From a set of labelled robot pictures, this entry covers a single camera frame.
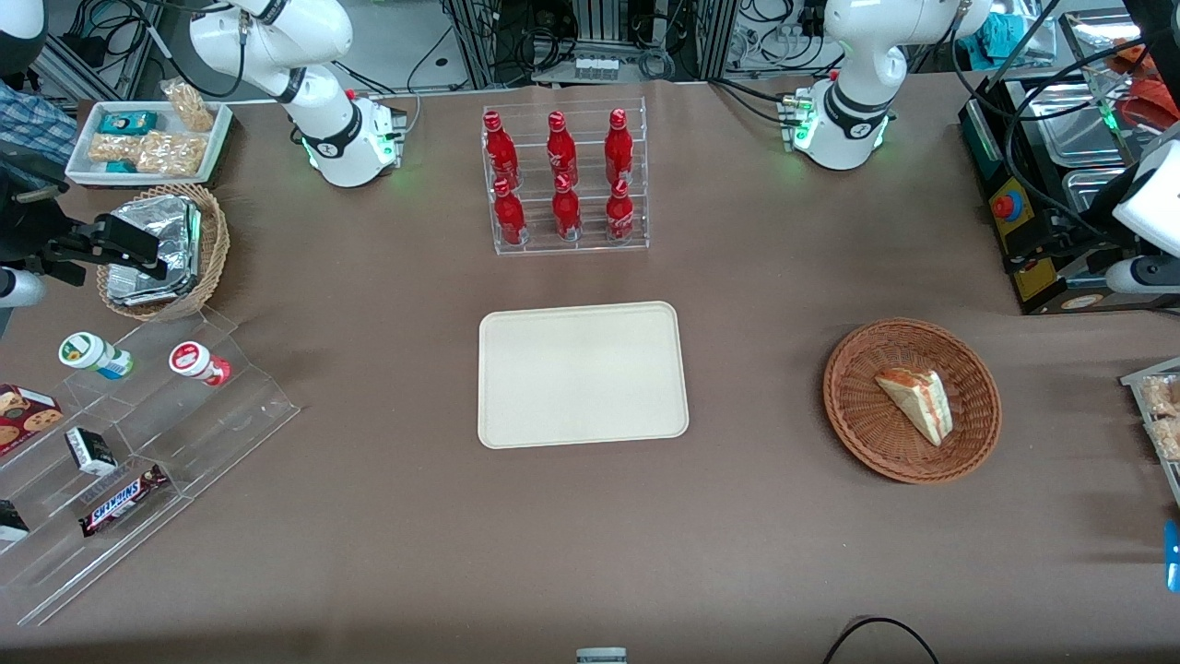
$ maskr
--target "wicker basket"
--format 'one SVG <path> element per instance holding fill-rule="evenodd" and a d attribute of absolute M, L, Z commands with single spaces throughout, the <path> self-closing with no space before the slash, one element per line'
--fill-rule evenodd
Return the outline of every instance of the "wicker basket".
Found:
<path fill-rule="evenodd" d="M 229 228 L 225 215 L 222 213 L 217 198 L 199 184 L 164 184 L 152 186 L 136 196 L 135 199 L 151 198 L 175 193 L 192 198 L 201 208 L 201 276 L 196 287 L 189 294 L 171 302 L 155 302 L 123 307 L 106 296 L 106 278 L 110 269 L 100 265 L 97 269 L 98 296 L 111 310 L 137 320 L 175 320 L 201 310 L 205 301 L 214 294 L 221 281 L 222 268 L 225 267 L 225 255 L 229 254 Z"/>
<path fill-rule="evenodd" d="M 887 368 L 938 373 L 953 420 L 942 446 L 930 445 L 877 386 L 874 377 Z M 845 337 L 827 361 L 824 408 L 857 459 L 913 485 L 966 475 L 999 439 L 999 393 L 988 368 L 950 331 L 920 320 L 878 320 Z"/>

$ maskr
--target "clear acrylic display stand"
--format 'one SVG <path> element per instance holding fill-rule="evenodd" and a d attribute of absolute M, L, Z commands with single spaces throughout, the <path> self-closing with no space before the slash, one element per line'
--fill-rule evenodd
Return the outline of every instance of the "clear acrylic display stand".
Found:
<path fill-rule="evenodd" d="M 635 229 L 630 242 L 612 244 L 607 241 L 607 199 L 610 184 L 607 182 L 607 132 L 610 129 L 610 111 L 627 111 L 627 127 L 634 142 L 630 196 L 635 205 Z M 484 106 L 484 111 L 497 111 L 504 129 L 516 143 L 517 158 L 523 175 L 516 191 L 524 205 L 524 217 L 529 225 L 529 241 L 522 245 L 509 244 L 500 236 L 496 223 L 496 177 L 487 156 L 487 131 L 484 130 L 484 175 L 487 184 L 487 210 L 492 219 L 492 241 L 499 255 L 539 254 L 579 250 L 645 249 L 651 243 L 651 218 L 648 211 L 648 111 L 643 97 L 608 99 L 604 101 L 551 101 L 545 104 L 507 104 Z M 566 242 L 557 234 L 553 218 L 553 172 L 549 165 L 549 113 L 565 113 L 565 125 L 573 137 L 578 156 L 578 185 L 575 191 L 582 204 L 582 237 Z"/>
<path fill-rule="evenodd" d="M 145 322 L 114 343 L 135 359 L 127 377 L 76 372 L 50 393 L 66 418 L 0 458 L 0 498 L 13 502 L 30 528 L 19 543 L 0 541 L 5 619 L 48 620 L 299 413 L 242 354 L 230 336 L 235 327 L 209 308 Z M 210 388 L 175 374 L 169 354 L 186 341 L 228 361 L 230 380 Z M 118 469 L 103 478 L 79 472 L 65 441 L 73 427 L 101 435 Z M 152 465 L 171 482 L 83 538 L 78 519 Z"/>

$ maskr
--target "plaid shirt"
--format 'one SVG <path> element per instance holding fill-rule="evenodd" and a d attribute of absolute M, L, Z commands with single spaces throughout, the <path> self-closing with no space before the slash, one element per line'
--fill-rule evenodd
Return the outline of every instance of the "plaid shirt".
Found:
<path fill-rule="evenodd" d="M 37 150 L 59 164 L 70 160 L 78 124 L 40 97 L 17 92 L 0 81 L 0 140 Z M 0 160 L 0 167 L 21 179 L 31 178 Z"/>

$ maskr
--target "brown table covering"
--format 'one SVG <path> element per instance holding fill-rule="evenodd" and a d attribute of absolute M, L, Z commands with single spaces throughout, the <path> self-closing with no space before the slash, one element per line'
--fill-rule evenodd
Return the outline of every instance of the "brown table covering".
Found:
<path fill-rule="evenodd" d="M 651 249 L 497 257 L 481 106 L 636 93 Z M 0 660 L 552 664 L 623 645 L 635 664 L 809 663 L 860 614 L 910 623 L 944 662 L 1180 660 L 1175 507 L 1117 384 L 1180 355 L 1180 321 L 1018 315 L 964 99 L 913 77 L 885 145 L 830 172 L 707 85 L 432 97 L 406 166 L 356 190 L 308 167 L 281 107 L 236 107 L 212 304 L 306 410 L 46 626 L 0 627 Z M 684 436 L 480 446 L 484 315 L 642 300 L 680 315 Z M 958 482 L 879 478 L 824 418 L 828 351 L 892 315 L 948 327 L 996 377 L 999 446 Z M 92 283 L 53 283 L 0 342 L 2 379 L 52 386 L 70 331 L 131 327 Z M 837 662 L 924 657 L 874 626 Z"/>

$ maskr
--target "white plastic tray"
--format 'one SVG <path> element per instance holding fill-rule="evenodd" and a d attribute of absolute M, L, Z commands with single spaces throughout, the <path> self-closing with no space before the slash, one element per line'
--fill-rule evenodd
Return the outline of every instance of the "white plastic tray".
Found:
<path fill-rule="evenodd" d="M 479 324 L 484 446 L 675 439 L 687 429 L 680 328 L 668 302 L 504 310 Z"/>
<path fill-rule="evenodd" d="M 92 162 L 86 152 L 90 150 L 90 142 L 98 132 L 98 125 L 103 116 L 125 111 L 156 111 L 158 121 L 156 129 L 160 131 L 175 131 L 191 133 L 181 121 L 181 116 L 172 110 L 169 101 L 99 101 L 90 111 L 86 124 L 81 127 L 78 143 L 74 145 L 70 162 L 66 164 L 66 177 L 78 184 L 91 186 L 155 186 L 157 184 L 199 184 L 208 182 L 217 165 L 217 155 L 221 153 L 222 144 L 229 133 L 230 121 L 234 112 L 229 104 L 209 103 L 209 112 L 214 113 L 214 127 L 209 130 L 209 146 L 205 147 L 205 156 L 201 159 L 201 167 L 192 177 L 173 177 L 153 172 L 106 172 L 106 162 Z"/>

